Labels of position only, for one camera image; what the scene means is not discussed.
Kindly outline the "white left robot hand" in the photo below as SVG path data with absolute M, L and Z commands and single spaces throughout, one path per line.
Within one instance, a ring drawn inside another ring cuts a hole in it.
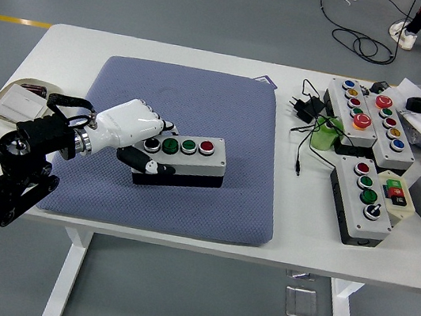
M 172 175 L 176 172 L 173 167 L 155 161 L 134 147 L 163 131 L 178 133 L 172 122 L 163 120 L 144 101 L 134 99 L 100 112 L 94 124 L 84 127 L 80 134 L 82 152 L 96 154 L 105 147 L 115 148 L 117 158 L 139 173 Z

